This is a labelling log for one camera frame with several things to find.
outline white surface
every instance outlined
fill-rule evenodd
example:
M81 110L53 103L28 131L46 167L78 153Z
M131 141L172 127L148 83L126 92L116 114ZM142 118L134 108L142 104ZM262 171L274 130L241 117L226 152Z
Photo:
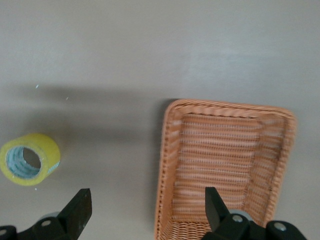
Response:
M0 226L91 188L80 240L153 239L161 106L197 98L296 114L276 218L319 238L319 1L2 0L0 32L0 144L44 132L62 150L37 186L0 174Z

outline woven basket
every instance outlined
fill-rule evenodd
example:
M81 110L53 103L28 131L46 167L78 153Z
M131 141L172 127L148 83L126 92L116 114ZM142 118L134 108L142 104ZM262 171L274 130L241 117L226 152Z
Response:
M205 187L265 227L273 219L296 120L283 108L181 99L166 110L155 213L156 240L210 231Z

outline tape core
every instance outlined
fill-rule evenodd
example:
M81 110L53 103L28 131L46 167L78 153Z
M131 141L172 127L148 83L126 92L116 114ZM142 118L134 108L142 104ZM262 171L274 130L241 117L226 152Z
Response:
M39 155L32 149L25 146L15 146L6 154L6 165L13 175L22 179L33 179L39 174L41 167L34 167L25 160L25 149L32 151L40 161Z

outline wicker basket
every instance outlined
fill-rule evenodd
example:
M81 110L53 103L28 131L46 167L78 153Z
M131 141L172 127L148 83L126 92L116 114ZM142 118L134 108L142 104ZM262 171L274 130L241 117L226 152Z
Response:
M294 142L283 108L181 99L166 110L155 213L156 240L199 240L210 231L205 187L229 209L272 220Z

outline packing tape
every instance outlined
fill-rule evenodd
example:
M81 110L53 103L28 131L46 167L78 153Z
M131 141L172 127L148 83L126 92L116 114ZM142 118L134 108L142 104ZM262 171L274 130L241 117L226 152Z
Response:
M35 164L26 159L26 152L36 156ZM0 168L12 182L31 186L41 183L60 163L56 142L41 133L31 133L7 142L0 150Z

